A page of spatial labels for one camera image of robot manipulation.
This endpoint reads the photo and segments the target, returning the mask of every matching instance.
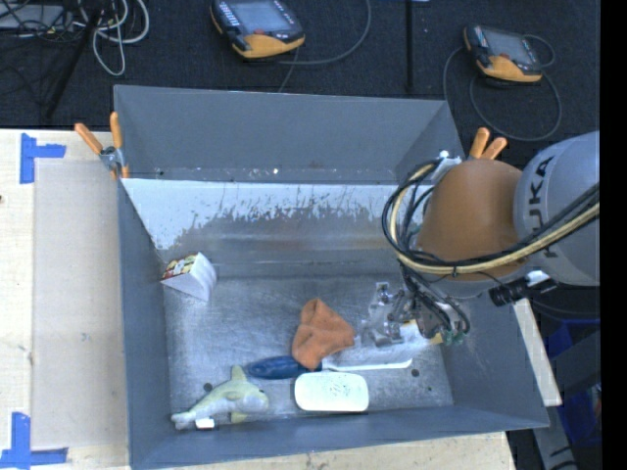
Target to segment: small white box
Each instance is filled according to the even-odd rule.
[[[173,259],[161,283],[207,302],[217,281],[216,269],[202,253]]]

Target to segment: white soap bar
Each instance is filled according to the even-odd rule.
[[[361,412],[369,403],[368,385],[363,377],[348,372],[301,374],[294,383],[294,397],[305,411]]]

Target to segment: light blue toy fish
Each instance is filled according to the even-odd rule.
[[[267,395],[246,379],[239,365],[231,368],[231,379],[218,385],[191,409],[171,417],[177,430],[189,428],[196,420],[216,414],[231,414],[231,423],[241,423],[248,414],[264,412],[269,406]]]

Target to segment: orange handheld device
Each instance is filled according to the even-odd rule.
[[[530,85],[542,78],[538,56],[523,35],[469,24],[463,40],[477,68],[493,84]]]
[[[296,49],[305,33],[280,0],[214,0],[211,17],[217,31],[246,59],[262,59]]]

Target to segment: gray plastic tray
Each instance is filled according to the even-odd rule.
[[[443,101],[116,86],[131,178],[118,190],[133,468],[206,464],[537,428],[548,416],[511,307],[464,302],[459,346],[410,369],[363,373],[366,413],[305,413],[293,380],[257,381],[270,410],[213,431],[174,429],[233,364],[288,354],[307,300],[354,326],[374,285],[400,284],[380,215],[416,165],[463,156]],[[159,282],[167,262],[203,252],[209,302]]]

